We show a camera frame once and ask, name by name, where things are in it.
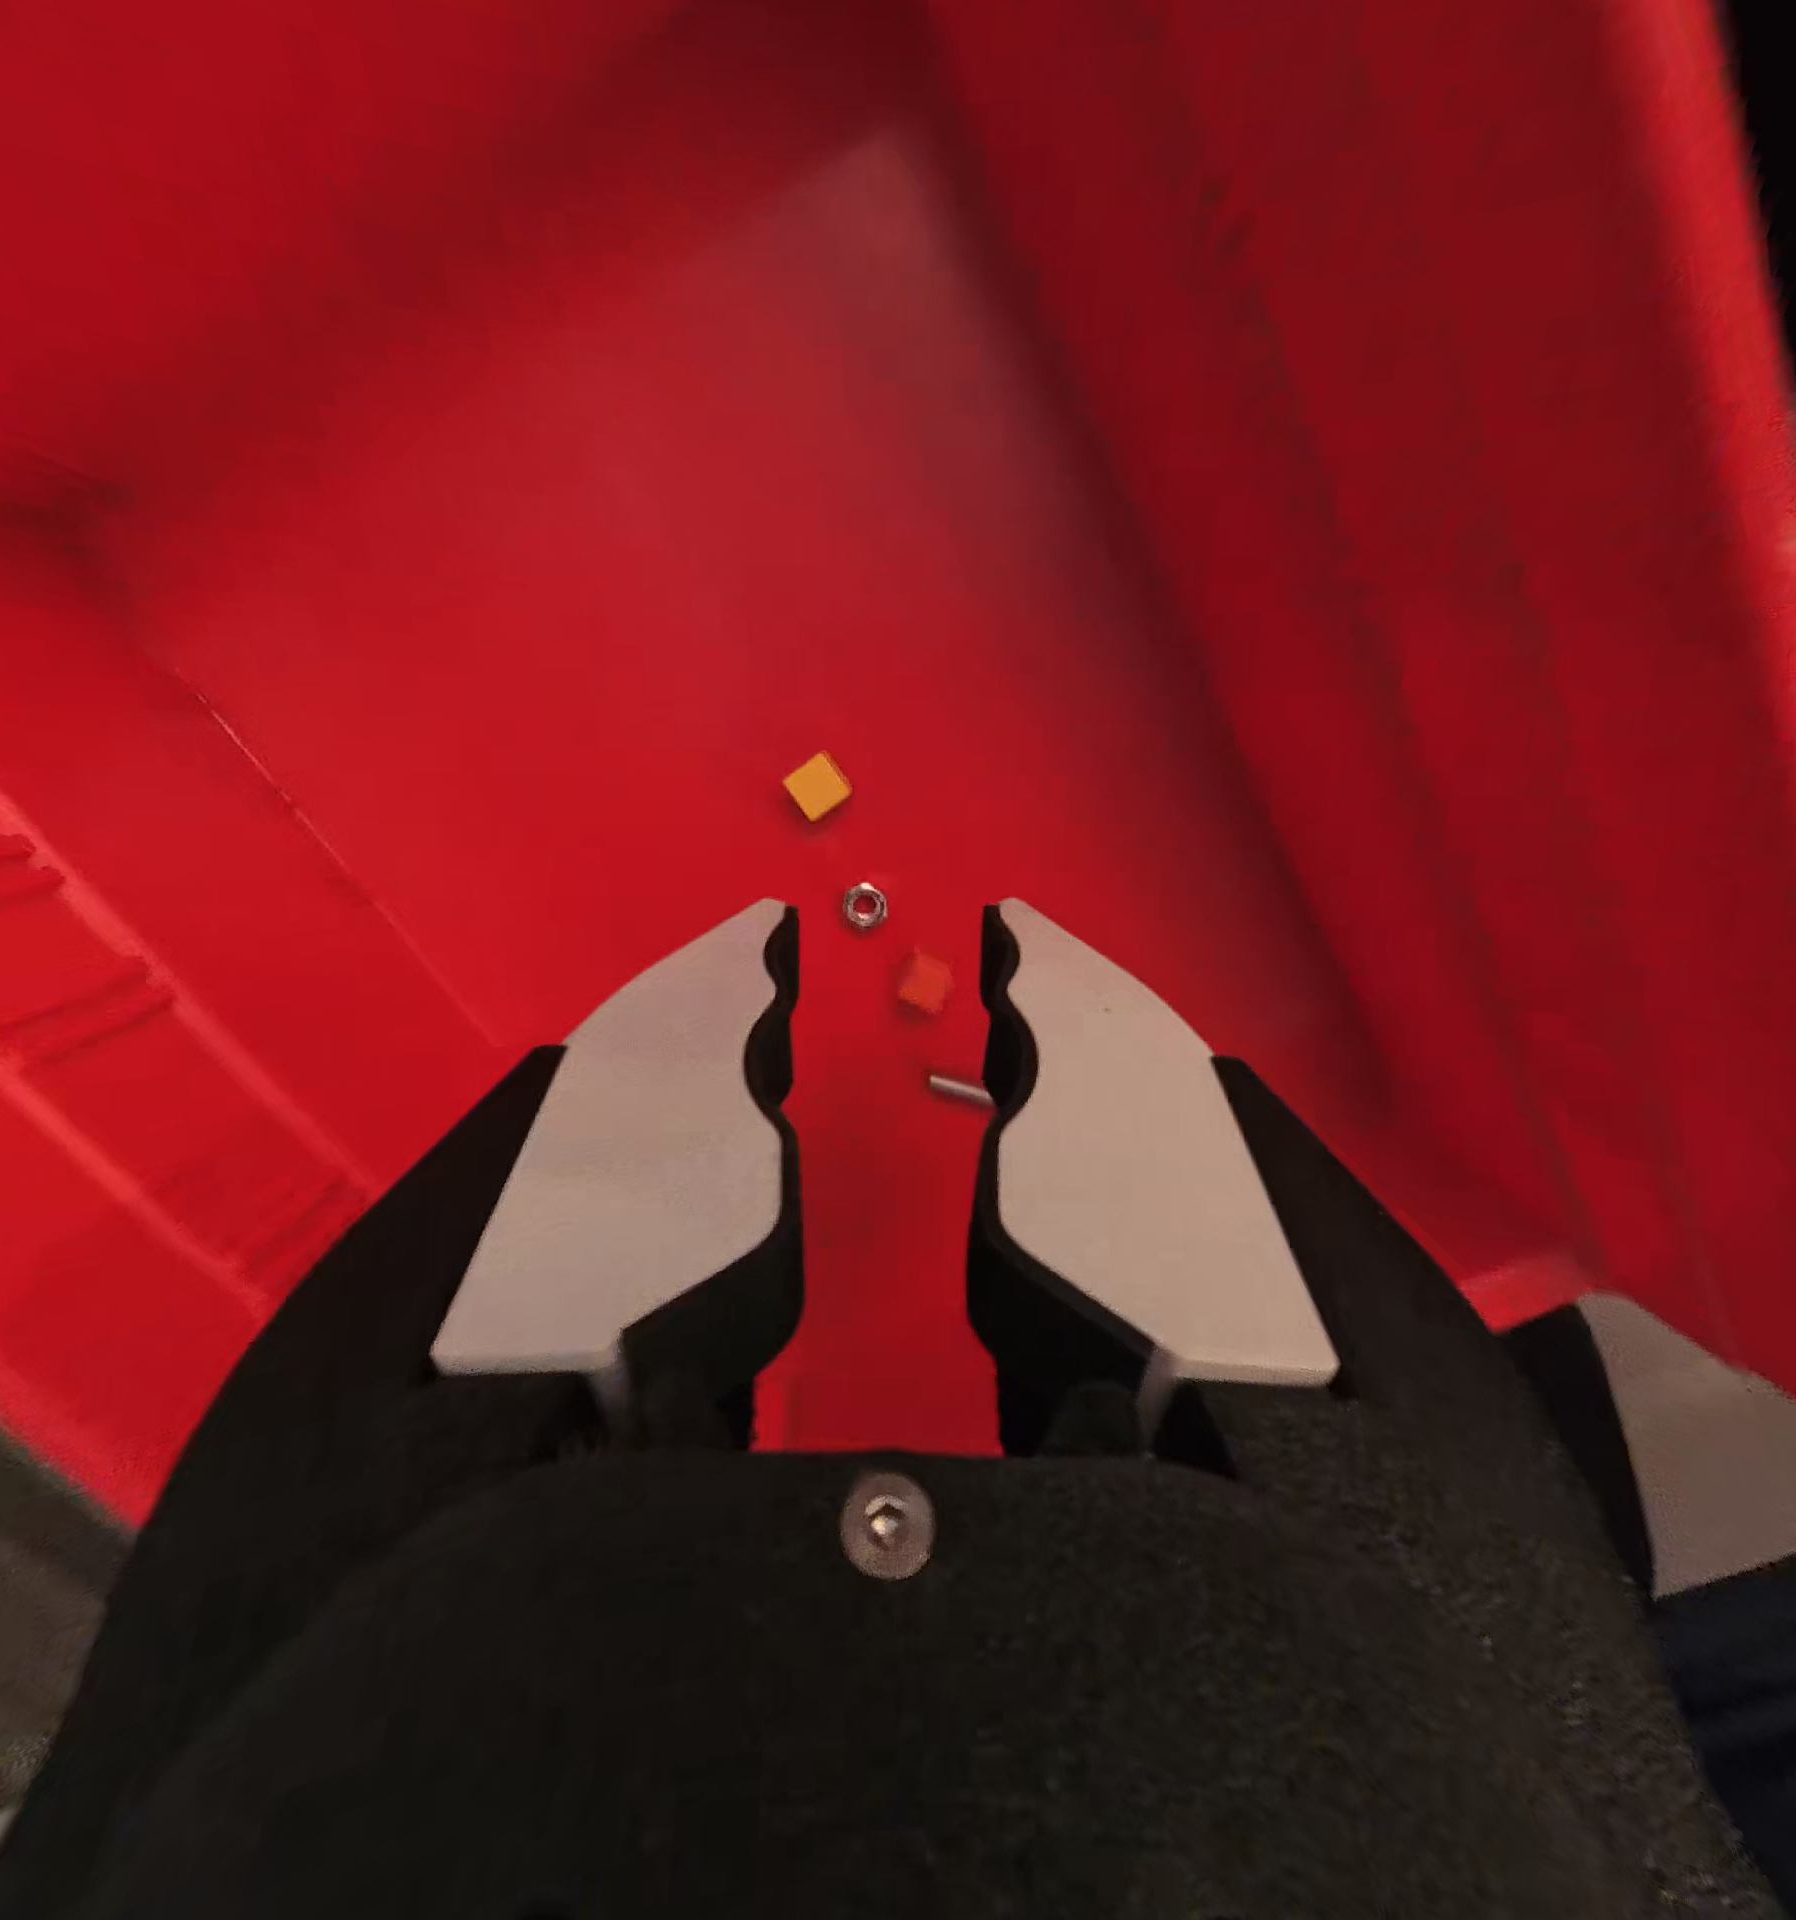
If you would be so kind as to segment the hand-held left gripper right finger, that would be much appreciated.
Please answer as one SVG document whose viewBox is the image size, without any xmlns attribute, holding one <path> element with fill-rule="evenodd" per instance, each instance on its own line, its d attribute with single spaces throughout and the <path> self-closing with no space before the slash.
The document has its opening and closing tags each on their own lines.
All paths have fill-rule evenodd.
<svg viewBox="0 0 1796 1920">
<path fill-rule="evenodd" d="M 966 1312 L 1001 1379 L 1326 1387 L 1326 1332 L 1214 1052 L 1024 900 L 982 921 L 987 1014 Z"/>
</svg>

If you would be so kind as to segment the red plastic bin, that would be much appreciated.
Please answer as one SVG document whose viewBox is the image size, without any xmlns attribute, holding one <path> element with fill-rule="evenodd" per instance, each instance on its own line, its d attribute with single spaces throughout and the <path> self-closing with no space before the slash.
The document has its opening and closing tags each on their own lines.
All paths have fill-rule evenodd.
<svg viewBox="0 0 1796 1920">
<path fill-rule="evenodd" d="M 1490 1322 L 1796 1396 L 1736 93 L 1718 3 L 0 3 L 0 1426 L 142 1520 L 334 1232 L 761 897 L 771 1446 L 989 1448 L 922 1074 L 1009 897 Z"/>
</svg>

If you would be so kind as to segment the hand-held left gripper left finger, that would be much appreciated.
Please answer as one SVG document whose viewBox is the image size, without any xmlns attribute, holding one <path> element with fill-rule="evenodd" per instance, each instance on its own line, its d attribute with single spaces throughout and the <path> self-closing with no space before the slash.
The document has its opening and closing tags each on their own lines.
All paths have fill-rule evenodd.
<svg viewBox="0 0 1796 1920">
<path fill-rule="evenodd" d="M 563 1040 L 431 1345 L 445 1378 L 751 1387 L 805 1308 L 801 925 L 758 900 Z"/>
</svg>

